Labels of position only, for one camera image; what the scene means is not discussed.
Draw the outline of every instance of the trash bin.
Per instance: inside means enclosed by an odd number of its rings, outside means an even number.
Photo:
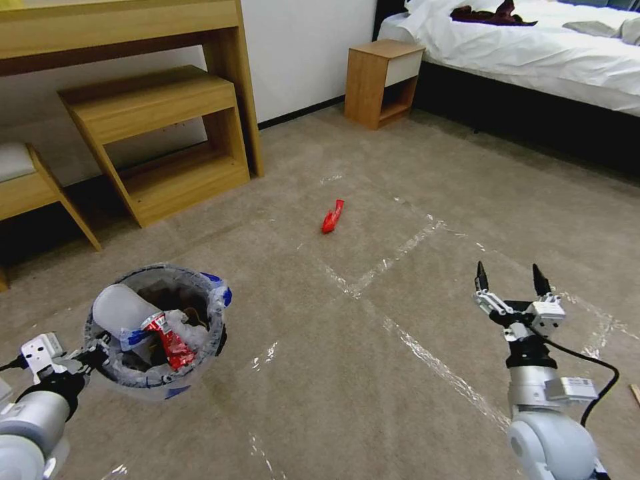
[[[99,383],[104,382],[111,388],[144,400],[166,400],[186,391],[196,372],[204,370],[212,358],[220,354],[226,342],[224,310],[231,302],[231,290],[214,275],[166,263],[141,267],[115,283],[123,283],[160,310],[194,309],[198,318],[206,323],[207,341],[189,365],[160,376],[124,367],[114,361],[116,352],[121,353],[121,349],[119,340],[112,337],[109,342],[110,362],[92,377],[97,377],[95,380]],[[93,320],[92,306],[85,324],[85,344],[103,333],[102,327]]]

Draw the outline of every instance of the beige carpet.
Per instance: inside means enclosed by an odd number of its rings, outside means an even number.
[[[507,344],[471,300],[478,260],[516,299],[533,298],[537,262],[569,314],[556,340],[620,367],[589,426],[611,476],[637,476],[637,185],[420,111],[372,132],[332,107],[261,136],[264,178],[144,230],[107,216],[101,253],[74,233],[9,268],[2,360],[44,331],[74,348],[93,298],[140,265],[233,290],[226,348],[190,391],[148,404],[89,386],[62,479],[523,478],[504,434]],[[552,356],[599,387],[609,376]]]

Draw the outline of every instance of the nightstand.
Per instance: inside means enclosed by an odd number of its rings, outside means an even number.
[[[378,40],[349,49],[345,116],[377,129],[411,110],[424,47]]]

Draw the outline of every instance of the white cushion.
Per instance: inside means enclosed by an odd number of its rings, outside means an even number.
[[[29,150],[24,143],[0,144],[0,182],[28,175],[35,171]]]

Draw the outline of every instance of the white drawer front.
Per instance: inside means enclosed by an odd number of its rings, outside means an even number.
[[[415,77],[420,70],[420,61],[422,60],[422,51],[403,55],[402,57],[389,60],[387,68],[387,79],[385,87]]]

